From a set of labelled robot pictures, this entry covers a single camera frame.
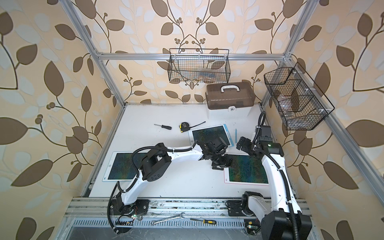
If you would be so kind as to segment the blue writing tablet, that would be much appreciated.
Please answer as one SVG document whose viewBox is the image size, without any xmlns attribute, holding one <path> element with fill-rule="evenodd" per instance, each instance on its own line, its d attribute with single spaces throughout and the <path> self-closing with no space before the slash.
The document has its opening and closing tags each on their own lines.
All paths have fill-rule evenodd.
<svg viewBox="0 0 384 240">
<path fill-rule="evenodd" d="M 234 143 L 230 136 L 227 125 L 216 125 L 211 127 L 203 127 L 188 131 L 190 142 L 199 141 L 201 143 L 211 142 L 215 139 L 223 139 L 228 147 L 233 147 Z"/>
<path fill-rule="evenodd" d="M 136 175 L 132 166 L 133 151 L 113 152 L 102 178 L 103 182 L 130 182 Z"/>
</svg>

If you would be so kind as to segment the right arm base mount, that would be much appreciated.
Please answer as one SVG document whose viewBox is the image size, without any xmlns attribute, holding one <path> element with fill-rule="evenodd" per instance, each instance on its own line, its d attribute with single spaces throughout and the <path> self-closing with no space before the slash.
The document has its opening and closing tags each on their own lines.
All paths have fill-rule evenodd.
<svg viewBox="0 0 384 240">
<path fill-rule="evenodd" d="M 262 219 L 271 211 L 271 206 L 263 198 L 249 197 L 245 204 L 241 201 L 227 201 L 228 215 L 231 217 L 255 217 Z"/>
</svg>

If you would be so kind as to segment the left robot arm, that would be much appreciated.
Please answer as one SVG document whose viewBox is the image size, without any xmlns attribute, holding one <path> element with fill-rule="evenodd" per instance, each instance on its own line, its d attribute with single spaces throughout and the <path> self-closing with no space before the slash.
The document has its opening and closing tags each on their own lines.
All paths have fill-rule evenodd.
<svg viewBox="0 0 384 240">
<path fill-rule="evenodd" d="M 225 141 L 218 138 L 207 143 L 195 141 L 185 148 L 171 148 L 159 143 L 135 150 L 131 157 L 131 165 L 135 170 L 133 180 L 125 188 L 121 187 L 120 182 L 115 184 L 108 208 L 119 213 L 130 209 L 148 183 L 160 179 L 172 163 L 209 160 L 213 170 L 230 168 L 233 158 L 227 154 L 227 148 Z"/>
</svg>

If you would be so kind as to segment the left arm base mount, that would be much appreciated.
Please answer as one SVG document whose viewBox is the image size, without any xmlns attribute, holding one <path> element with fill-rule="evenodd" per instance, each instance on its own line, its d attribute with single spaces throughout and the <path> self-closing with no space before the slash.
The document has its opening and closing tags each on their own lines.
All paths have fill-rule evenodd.
<svg viewBox="0 0 384 240">
<path fill-rule="evenodd" d="M 108 210 L 112 215 L 145 215 L 149 210 L 149 200 L 136 200 L 133 204 L 124 205 L 121 199 L 112 199 Z"/>
</svg>

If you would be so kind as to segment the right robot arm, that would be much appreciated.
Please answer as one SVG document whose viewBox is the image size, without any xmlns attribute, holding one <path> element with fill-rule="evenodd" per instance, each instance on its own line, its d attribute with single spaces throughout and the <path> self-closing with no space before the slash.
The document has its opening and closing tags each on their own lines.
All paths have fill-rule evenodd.
<svg viewBox="0 0 384 240">
<path fill-rule="evenodd" d="M 264 240 L 305 240 L 312 230 L 312 221 L 303 214 L 294 197 L 282 146 L 273 141 L 271 128 L 265 125 L 265 120 L 266 112 L 263 111 L 254 138 L 241 137 L 237 149 L 261 161 L 271 192 L 271 208 L 268 210 L 264 206 L 261 194 L 246 192 L 243 212 L 257 217 Z"/>
</svg>

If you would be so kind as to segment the pink writing tablet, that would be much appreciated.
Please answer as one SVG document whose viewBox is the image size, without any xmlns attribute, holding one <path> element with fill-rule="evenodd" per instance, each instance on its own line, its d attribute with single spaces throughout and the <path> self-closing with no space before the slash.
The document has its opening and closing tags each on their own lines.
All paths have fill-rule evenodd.
<svg viewBox="0 0 384 240">
<path fill-rule="evenodd" d="M 268 178 L 261 160 L 248 155 L 228 155 L 232 160 L 229 168 L 224 169 L 226 184 L 267 186 Z"/>
</svg>

